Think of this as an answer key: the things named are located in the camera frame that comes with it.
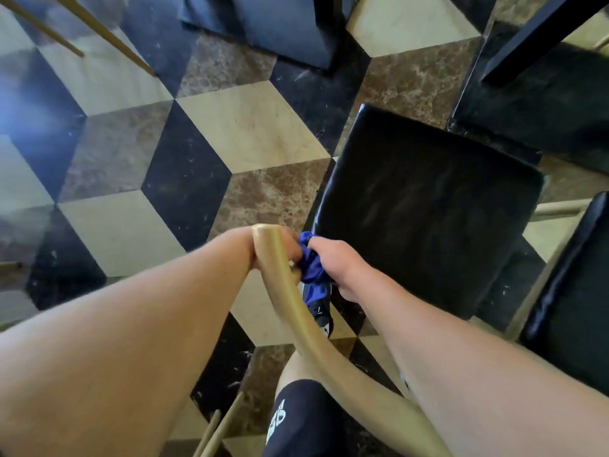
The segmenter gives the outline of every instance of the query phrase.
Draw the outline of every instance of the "curved wooden rail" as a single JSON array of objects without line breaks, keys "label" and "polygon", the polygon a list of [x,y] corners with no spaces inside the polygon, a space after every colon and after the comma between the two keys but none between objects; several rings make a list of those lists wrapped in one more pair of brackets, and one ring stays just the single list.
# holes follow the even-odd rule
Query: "curved wooden rail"
[{"label": "curved wooden rail", "polygon": [[326,390],[355,420],[396,451],[418,457],[451,455],[418,405],[388,390],[342,356],[322,334],[293,283],[278,227],[252,227],[264,285],[298,352]]}]

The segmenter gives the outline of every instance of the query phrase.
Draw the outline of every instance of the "chair seat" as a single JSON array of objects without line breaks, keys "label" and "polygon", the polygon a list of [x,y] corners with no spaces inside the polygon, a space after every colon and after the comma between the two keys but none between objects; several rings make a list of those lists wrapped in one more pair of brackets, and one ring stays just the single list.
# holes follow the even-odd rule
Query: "chair seat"
[{"label": "chair seat", "polygon": [[521,334],[529,350],[609,395],[609,205],[601,192],[567,243]]},{"label": "chair seat", "polygon": [[363,105],[313,231],[346,241],[410,292],[468,319],[543,182],[533,166],[490,147]]}]

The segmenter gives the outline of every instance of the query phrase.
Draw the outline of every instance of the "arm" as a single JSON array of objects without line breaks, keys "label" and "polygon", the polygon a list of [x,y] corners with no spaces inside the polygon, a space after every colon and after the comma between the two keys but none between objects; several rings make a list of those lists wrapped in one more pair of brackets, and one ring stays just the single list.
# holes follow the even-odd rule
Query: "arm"
[{"label": "arm", "polygon": [[346,243],[309,246],[361,304],[456,457],[606,454],[609,399],[417,299]]},{"label": "arm", "polygon": [[251,228],[231,230],[0,334],[0,450],[158,454],[254,261]]}]

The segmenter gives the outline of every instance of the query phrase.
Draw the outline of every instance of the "shoe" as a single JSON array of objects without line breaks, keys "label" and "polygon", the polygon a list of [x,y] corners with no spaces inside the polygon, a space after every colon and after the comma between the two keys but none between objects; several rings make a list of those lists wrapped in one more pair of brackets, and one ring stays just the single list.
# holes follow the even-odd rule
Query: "shoe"
[{"label": "shoe", "polygon": [[[303,297],[307,295],[309,291],[308,287],[308,284],[304,285]],[[321,327],[322,331],[324,332],[324,335],[327,338],[330,338],[332,330],[334,330],[334,320],[332,319],[332,316],[330,314],[330,292],[331,285],[328,284],[328,291],[326,292],[326,297],[320,300],[310,301],[309,304],[307,304],[307,308],[309,309],[310,314],[313,316],[313,318],[315,318],[315,322],[319,327]]]}]

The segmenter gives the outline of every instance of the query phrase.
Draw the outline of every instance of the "checkered floor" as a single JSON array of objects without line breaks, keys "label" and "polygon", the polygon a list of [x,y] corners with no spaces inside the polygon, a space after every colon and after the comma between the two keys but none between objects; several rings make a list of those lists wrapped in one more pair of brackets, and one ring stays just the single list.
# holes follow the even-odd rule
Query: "checkered floor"
[{"label": "checkered floor", "polygon": [[[444,128],[495,0],[475,7],[467,0],[360,0],[331,74],[183,29],[180,0],[80,0],[155,78],[56,3],[20,1],[85,58],[0,8],[0,262],[22,264],[0,276],[0,325],[183,255],[233,227],[306,228],[361,103]],[[492,18],[522,23],[543,2],[499,0]],[[591,29],[609,26],[599,16],[571,41],[590,43]],[[607,176],[553,158],[544,156],[540,168],[551,175],[546,200],[609,189]],[[553,246],[545,229],[533,229],[481,308],[497,326]],[[542,236],[545,242],[536,239]],[[333,311],[335,346],[404,391],[362,311],[339,299]],[[292,352],[259,274],[251,273],[194,389],[198,409],[187,402],[176,424],[175,449],[188,454],[211,413],[225,412],[244,391],[222,451],[259,455]],[[354,455],[392,454],[355,423],[348,428]]]}]

